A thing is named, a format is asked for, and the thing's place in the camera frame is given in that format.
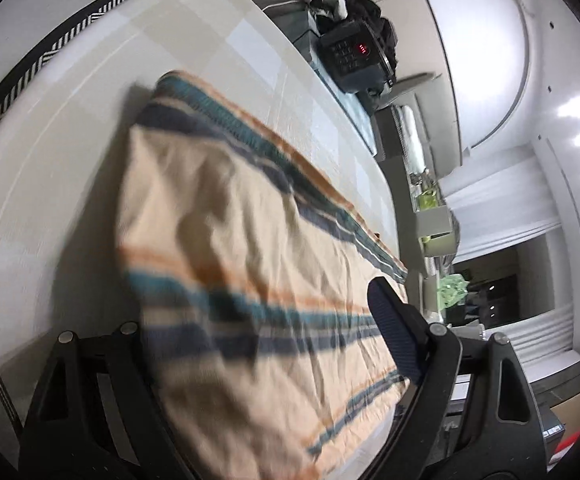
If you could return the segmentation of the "teal checked small table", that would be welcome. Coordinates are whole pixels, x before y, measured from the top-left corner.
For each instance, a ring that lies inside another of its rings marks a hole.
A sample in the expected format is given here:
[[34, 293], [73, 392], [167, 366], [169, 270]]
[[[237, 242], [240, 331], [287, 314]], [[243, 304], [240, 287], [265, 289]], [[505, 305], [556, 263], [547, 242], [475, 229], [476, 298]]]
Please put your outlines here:
[[278, 26], [284, 36], [291, 41], [296, 50], [305, 58], [313, 71], [328, 88], [337, 104], [342, 107], [346, 117], [354, 125], [358, 136], [372, 156], [378, 155], [377, 141], [372, 127], [372, 119], [361, 104], [360, 99], [352, 93], [343, 92], [328, 73], [320, 53], [316, 22], [307, 10], [295, 10], [288, 13], [273, 13], [268, 10], [269, 18]]

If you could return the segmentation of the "beige striped knit sweater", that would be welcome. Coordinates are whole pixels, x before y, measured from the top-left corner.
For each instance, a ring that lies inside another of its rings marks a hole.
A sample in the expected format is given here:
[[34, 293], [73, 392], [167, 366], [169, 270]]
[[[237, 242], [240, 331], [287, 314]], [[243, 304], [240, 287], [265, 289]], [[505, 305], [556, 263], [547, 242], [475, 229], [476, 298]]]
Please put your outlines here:
[[323, 479], [409, 380], [368, 301], [407, 271], [301, 153], [167, 73], [130, 127], [115, 229], [166, 420], [209, 479]]

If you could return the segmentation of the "black clothes pile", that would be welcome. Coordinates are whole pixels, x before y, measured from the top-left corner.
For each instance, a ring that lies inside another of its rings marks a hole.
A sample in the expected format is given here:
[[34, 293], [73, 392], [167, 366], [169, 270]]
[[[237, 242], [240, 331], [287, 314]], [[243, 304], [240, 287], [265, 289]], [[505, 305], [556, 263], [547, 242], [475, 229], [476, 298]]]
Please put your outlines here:
[[390, 62], [393, 70], [396, 70], [396, 48], [398, 38], [393, 23], [384, 18], [381, 8], [372, 0], [344, 0], [348, 18], [353, 21], [366, 23], [379, 38], [379, 44]]

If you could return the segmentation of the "green tissue pack in bowl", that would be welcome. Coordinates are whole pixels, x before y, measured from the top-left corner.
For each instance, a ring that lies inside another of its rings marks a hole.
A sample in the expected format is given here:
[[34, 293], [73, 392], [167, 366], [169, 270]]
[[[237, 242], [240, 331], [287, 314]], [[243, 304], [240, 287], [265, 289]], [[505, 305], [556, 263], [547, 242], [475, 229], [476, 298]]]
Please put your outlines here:
[[439, 309], [460, 304], [468, 296], [468, 281], [461, 274], [448, 274], [439, 279], [436, 289]]

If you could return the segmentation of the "beige checked bed cover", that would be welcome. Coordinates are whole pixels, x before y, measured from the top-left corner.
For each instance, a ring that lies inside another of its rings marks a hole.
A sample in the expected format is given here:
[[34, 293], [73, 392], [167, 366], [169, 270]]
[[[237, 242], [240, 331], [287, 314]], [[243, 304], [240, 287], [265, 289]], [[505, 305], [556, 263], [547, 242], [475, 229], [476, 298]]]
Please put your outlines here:
[[[392, 193], [344, 110], [252, 0], [130, 0], [72, 40], [0, 121], [0, 371], [23, 413], [58, 336], [141, 331], [115, 229], [130, 127], [157, 82], [197, 77], [291, 144], [398, 258]], [[392, 414], [324, 479], [361, 479]], [[205, 478], [171, 433], [190, 473]]]

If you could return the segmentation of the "grey side shelf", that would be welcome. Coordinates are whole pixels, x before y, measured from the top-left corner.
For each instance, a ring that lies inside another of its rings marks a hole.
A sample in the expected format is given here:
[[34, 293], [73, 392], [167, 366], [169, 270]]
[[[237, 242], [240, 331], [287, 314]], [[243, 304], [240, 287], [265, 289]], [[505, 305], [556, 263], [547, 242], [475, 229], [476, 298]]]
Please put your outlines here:
[[399, 108], [384, 108], [375, 113], [375, 136], [379, 149], [377, 159], [391, 189], [396, 212], [401, 261], [408, 270], [408, 298], [428, 320], [442, 321], [444, 309], [438, 307], [436, 289], [439, 279], [451, 272], [452, 260], [458, 251], [458, 221], [451, 213], [456, 251], [442, 257], [424, 255], [422, 242], [417, 237], [416, 213], [447, 204], [434, 174], [427, 168], [419, 136], [407, 125]]

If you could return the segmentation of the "white window curtain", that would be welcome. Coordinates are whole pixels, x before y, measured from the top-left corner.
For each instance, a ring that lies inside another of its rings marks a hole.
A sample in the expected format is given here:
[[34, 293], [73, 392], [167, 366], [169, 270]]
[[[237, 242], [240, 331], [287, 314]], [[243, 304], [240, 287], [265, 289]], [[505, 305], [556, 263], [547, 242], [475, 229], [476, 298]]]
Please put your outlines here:
[[518, 146], [468, 160], [439, 179], [458, 221], [454, 264], [475, 270], [516, 252], [515, 349], [526, 362], [575, 348], [575, 289], [565, 223], [534, 150]]

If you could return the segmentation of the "white box on shelf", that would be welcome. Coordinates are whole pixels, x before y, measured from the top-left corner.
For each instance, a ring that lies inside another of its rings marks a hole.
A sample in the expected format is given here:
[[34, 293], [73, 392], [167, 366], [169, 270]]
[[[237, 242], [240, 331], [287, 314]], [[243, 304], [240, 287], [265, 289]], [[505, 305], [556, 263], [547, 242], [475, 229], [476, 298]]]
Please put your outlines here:
[[447, 206], [419, 210], [416, 213], [417, 237], [427, 257], [452, 255], [457, 242], [451, 211]]

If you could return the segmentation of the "black electric cooker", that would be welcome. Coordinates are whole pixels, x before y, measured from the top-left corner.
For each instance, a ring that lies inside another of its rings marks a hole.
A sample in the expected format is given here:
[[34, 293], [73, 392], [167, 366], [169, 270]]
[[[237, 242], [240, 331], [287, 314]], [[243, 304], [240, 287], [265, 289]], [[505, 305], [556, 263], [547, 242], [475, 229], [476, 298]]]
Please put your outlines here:
[[327, 72], [345, 93], [378, 91], [395, 82], [395, 70], [380, 38], [363, 21], [346, 21], [318, 39]]

